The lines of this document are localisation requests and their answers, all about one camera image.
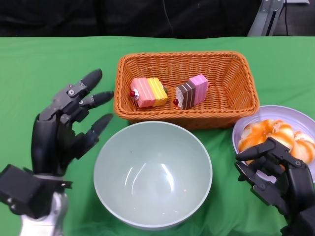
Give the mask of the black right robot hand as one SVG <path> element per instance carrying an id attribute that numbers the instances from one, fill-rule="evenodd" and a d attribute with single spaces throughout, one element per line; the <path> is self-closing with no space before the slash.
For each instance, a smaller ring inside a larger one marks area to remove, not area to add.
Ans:
<path id="1" fill-rule="evenodd" d="M 315 188 L 307 164 L 294 158 L 289 148 L 269 137 L 236 155 L 239 181 L 266 205 L 276 207 L 291 223 L 299 213 L 315 205 Z"/>

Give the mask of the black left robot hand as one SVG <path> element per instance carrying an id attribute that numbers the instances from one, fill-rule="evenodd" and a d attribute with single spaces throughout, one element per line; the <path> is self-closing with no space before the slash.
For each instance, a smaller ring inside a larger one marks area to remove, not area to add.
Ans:
<path id="1" fill-rule="evenodd" d="M 72 126 L 83 121 L 91 109 L 109 102 L 113 91 L 90 95 L 102 78 L 96 69 L 59 91 L 52 103 L 35 118 L 32 139 L 32 169 L 36 175 L 62 177 L 73 159 L 80 159 L 99 141 L 113 115 L 99 118 L 86 133 L 76 134 Z"/>

